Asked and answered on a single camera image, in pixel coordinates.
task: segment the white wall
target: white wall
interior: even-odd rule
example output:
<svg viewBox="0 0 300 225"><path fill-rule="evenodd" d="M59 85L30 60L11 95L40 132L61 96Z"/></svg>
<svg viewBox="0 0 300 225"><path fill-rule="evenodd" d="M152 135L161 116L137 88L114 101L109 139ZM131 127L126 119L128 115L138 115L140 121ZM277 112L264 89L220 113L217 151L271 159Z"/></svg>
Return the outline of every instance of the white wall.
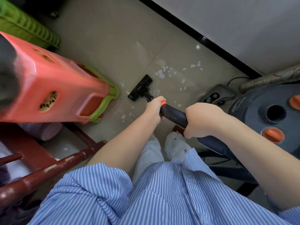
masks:
<svg viewBox="0 0 300 225"><path fill-rule="evenodd" d="M300 0L153 0L262 74L300 63Z"/></svg>

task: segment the vacuum cleaner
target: vacuum cleaner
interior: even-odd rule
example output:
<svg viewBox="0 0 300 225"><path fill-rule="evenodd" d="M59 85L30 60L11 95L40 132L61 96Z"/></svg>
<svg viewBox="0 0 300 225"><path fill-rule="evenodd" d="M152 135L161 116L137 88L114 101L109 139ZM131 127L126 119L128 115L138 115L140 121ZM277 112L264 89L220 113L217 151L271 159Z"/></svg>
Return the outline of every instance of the vacuum cleaner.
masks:
<svg viewBox="0 0 300 225"><path fill-rule="evenodd" d="M149 93L149 86L152 83L152 81L153 80L150 76L145 75L143 79L137 84L137 86L130 92L128 98L131 99L133 102L135 102L140 97L145 97L148 102L152 101L154 97ZM184 129L188 125L188 120L186 118L185 113L168 105L166 102L162 102L160 114ZM241 164L241 162L230 151L228 146L218 138L214 136L206 136L197 138L197 140L199 143L209 148L210 150L221 155L226 155L230 159L233 159L239 164Z"/></svg>

